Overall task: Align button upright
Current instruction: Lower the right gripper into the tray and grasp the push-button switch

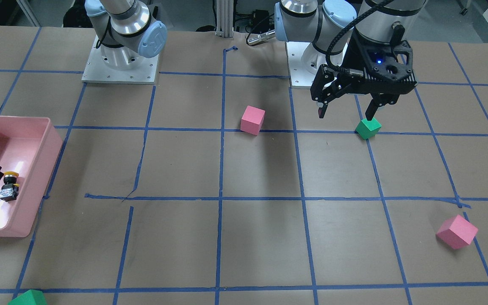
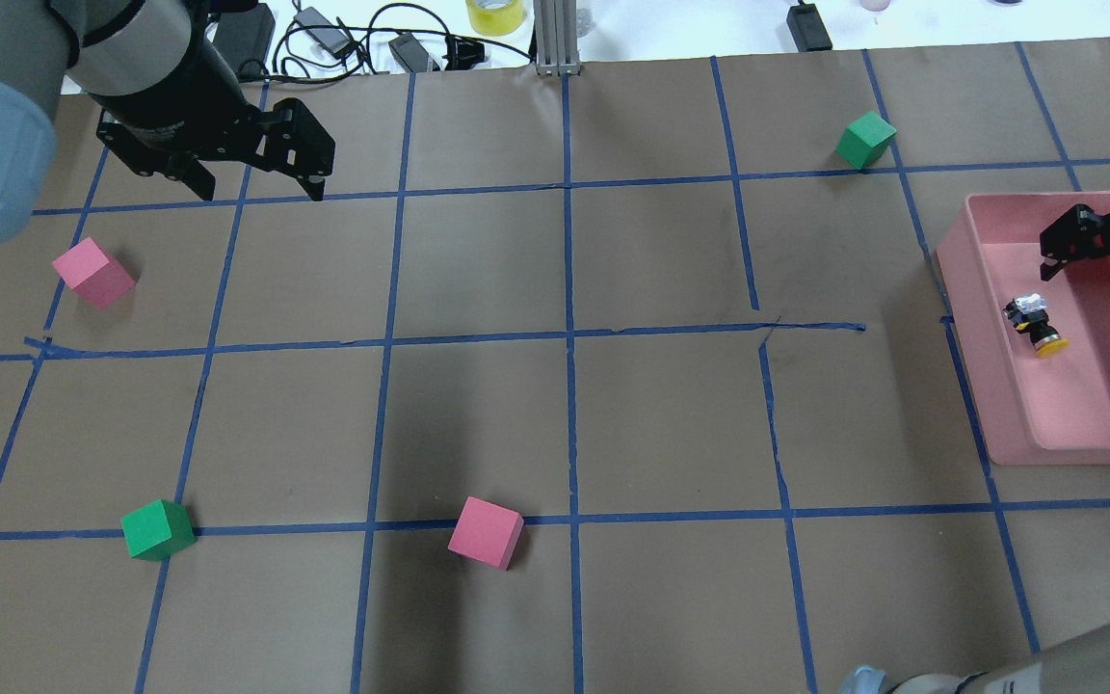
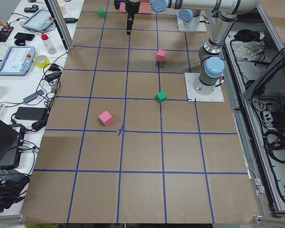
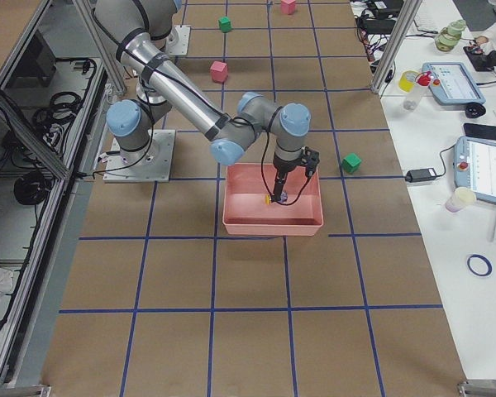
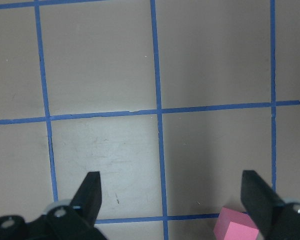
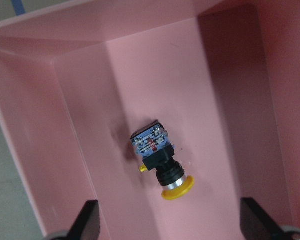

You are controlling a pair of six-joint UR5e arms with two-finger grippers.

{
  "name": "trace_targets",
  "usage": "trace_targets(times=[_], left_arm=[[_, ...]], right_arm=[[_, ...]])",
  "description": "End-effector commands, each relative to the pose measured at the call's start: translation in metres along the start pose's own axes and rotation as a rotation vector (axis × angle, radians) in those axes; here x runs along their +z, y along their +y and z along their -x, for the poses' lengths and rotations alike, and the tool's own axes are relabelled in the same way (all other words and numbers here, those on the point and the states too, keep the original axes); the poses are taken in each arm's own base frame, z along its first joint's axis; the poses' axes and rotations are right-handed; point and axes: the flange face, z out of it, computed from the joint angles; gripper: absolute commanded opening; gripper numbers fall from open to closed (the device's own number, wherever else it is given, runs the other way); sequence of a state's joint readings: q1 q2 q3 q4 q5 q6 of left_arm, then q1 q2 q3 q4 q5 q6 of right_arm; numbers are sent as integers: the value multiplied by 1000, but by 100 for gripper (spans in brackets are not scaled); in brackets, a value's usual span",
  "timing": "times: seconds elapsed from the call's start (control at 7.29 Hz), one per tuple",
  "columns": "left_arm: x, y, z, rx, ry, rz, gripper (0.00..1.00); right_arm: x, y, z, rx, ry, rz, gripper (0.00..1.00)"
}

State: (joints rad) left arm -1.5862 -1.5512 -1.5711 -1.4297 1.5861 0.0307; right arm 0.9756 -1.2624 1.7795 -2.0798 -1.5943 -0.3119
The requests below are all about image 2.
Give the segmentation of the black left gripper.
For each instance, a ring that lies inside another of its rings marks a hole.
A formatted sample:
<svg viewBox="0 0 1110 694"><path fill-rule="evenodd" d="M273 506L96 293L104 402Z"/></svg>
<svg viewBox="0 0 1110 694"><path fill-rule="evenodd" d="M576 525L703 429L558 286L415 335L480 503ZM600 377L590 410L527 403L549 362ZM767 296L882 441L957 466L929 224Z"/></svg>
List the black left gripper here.
<svg viewBox="0 0 1110 694"><path fill-rule="evenodd" d="M169 76L124 95L95 95L104 110L97 137L139 177L165 177L211 201L216 177L199 161L241 161L291 177L309 200L325 198L333 135L299 98L261 113L216 48L193 43Z"/></svg>

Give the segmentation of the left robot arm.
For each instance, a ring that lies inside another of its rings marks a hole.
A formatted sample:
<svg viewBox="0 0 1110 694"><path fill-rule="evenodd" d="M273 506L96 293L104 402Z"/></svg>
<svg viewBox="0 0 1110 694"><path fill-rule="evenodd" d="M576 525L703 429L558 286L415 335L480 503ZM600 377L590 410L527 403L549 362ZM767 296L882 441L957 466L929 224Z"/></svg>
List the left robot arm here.
<svg viewBox="0 0 1110 694"><path fill-rule="evenodd" d="M210 162L241 162L325 197L335 143L297 98L252 105L206 38L251 1L0 1L0 242L21 232L57 153L61 87L101 105L97 140L139 177L211 200Z"/></svg>

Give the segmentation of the green foam cube near left arm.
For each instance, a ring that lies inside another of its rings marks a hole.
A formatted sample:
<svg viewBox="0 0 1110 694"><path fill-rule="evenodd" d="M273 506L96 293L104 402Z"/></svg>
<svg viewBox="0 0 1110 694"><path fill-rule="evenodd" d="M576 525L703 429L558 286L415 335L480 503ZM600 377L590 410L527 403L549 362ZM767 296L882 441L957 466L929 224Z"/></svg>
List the green foam cube near left arm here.
<svg viewBox="0 0 1110 694"><path fill-rule="evenodd" d="M128 556L162 562L196 542L189 510L167 499L157 499L120 517Z"/></svg>

